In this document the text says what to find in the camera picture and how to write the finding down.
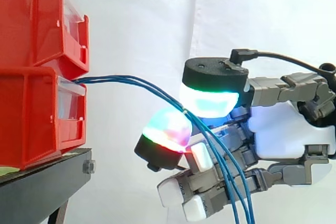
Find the black stand leg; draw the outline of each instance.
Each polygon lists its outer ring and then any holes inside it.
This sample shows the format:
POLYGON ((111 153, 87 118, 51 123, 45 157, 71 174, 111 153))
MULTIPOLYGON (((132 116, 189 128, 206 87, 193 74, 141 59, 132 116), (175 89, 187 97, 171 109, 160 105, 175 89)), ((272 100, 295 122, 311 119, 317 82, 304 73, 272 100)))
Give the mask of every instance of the black stand leg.
POLYGON ((67 211, 68 202, 65 202, 60 208, 49 216, 48 224, 64 224, 65 213, 67 211))

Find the wire bundle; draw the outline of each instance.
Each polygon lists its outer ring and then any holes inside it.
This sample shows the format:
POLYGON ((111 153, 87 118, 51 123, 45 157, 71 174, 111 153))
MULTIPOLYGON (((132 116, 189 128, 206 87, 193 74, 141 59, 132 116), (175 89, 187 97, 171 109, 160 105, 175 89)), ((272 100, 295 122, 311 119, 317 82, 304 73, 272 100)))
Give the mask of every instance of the wire bundle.
POLYGON ((239 216, 238 216, 238 211, 236 207, 236 200, 234 196, 233 190, 236 192, 239 200, 242 203, 242 206, 244 208, 246 220, 248 224, 255 224, 254 220, 254 213, 253 213, 253 208, 252 208, 252 200, 251 200, 251 194, 246 182, 245 174, 241 167, 239 166, 238 162, 235 160, 234 156, 232 153, 229 151, 229 149, 219 140, 219 138, 198 118, 196 117, 193 113, 185 109, 175 98, 167 94, 165 91, 157 87, 156 85, 143 80, 138 77, 134 76, 120 76, 120 75, 112 75, 112 76, 101 76, 101 77, 84 77, 81 79, 77 79, 74 81, 77 84, 93 84, 93 83, 104 83, 104 82, 119 82, 119 83, 125 83, 125 84, 130 84, 138 87, 142 87, 150 91, 151 93, 155 94, 156 96, 160 97, 161 99, 165 100, 168 102, 170 105, 174 106, 176 109, 181 111, 182 113, 185 114, 185 116, 199 129, 199 131, 204 135, 206 138, 212 152, 214 153, 217 162, 220 166, 220 169, 223 173, 225 185, 227 187, 227 192, 229 195, 229 199, 232 204, 233 212, 234 212, 234 217, 236 224, 239 224, 239 216), (248 206, 246 206, 246 203, 244 201, 244 197, 242 196, 241 192, 239 191, 234 178, 227 166, 227 163, 225 159, 219 154, 218 150, 216 149, 214 143, 212 142, 212 139, 214 139, 224 150, 224 152, 227 154, 227 156, 231 159, 233 164, 235 165, 239 175, 242 178, 243 185, 244 185, 244 190, 245 194, 247 197, 247 202, 248 206))

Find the red storage bin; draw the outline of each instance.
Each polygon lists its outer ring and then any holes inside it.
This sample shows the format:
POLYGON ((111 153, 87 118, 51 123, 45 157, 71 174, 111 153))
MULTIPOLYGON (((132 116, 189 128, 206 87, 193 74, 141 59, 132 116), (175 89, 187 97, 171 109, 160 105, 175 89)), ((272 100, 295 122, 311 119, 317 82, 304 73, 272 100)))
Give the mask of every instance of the red storage bin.
POLYGON ((85 143, 85 86, 23 67, 0 69, 0 87, 0 166, 26 169, 85 143))
POLYGON ((89 70, 88 17, 68 0, 0 0, 0 67, 53 67, 72 80, 89 70))

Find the blue light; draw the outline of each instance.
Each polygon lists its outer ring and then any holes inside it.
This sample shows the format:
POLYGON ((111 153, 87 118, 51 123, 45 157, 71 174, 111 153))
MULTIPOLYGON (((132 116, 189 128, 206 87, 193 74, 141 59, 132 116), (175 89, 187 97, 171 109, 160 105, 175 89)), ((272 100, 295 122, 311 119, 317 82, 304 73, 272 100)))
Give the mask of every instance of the blue light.
POLYGON ((193 114, 202 118, 223 118, 238 102, 239 94, 231 92, 204 92, 182 84, 180 101, 193 114))

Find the black cable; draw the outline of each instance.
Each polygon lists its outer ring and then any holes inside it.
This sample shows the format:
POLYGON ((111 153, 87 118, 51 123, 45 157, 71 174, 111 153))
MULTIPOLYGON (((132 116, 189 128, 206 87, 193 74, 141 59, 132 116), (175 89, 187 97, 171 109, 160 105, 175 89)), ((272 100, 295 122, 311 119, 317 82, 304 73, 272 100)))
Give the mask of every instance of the black cable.
POLYGON ((297 59, 293 59, 293 58, 290 58, 290 57, 285 56, 285 55, 275 54, 273 52, 257 52, 257 53, 254 54, 254 56, 284 60, 284 61, 296 64, 296 65, 298 65, 300 67, 306 68, 306 69, 308 69, 308 70, 310 70, 312 72, 318 73, 319 75, 321 75, 323 77, 333 76, 336 73, 336 70, 325 71, 325 70, 316 68, 314 66, 311 66, 311 65, 309 65, 307 63, 304 63, 303 61, 300 61, 300 60, 297 60, 297 59))

